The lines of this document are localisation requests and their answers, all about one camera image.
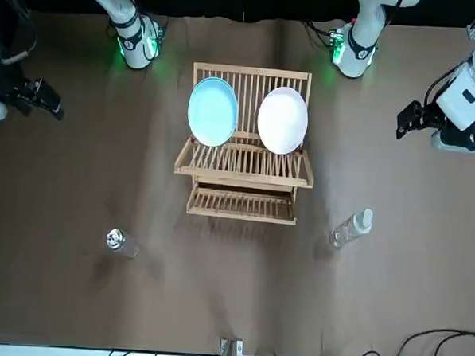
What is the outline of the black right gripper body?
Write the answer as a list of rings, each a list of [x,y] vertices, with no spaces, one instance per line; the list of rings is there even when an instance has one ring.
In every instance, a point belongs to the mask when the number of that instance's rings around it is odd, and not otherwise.
[[[23,83],[0,80],[0,102],[15,108],[23,115],[32,112],[31,99],[33,97],[34,81],[25,80]]]

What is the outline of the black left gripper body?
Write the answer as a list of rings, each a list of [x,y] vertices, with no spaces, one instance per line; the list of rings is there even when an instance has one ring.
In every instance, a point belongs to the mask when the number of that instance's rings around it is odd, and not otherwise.
[[[475,151],[475,123],[461,131],[447,120],[443,129],[433,133],[432,147],[436,150]]]

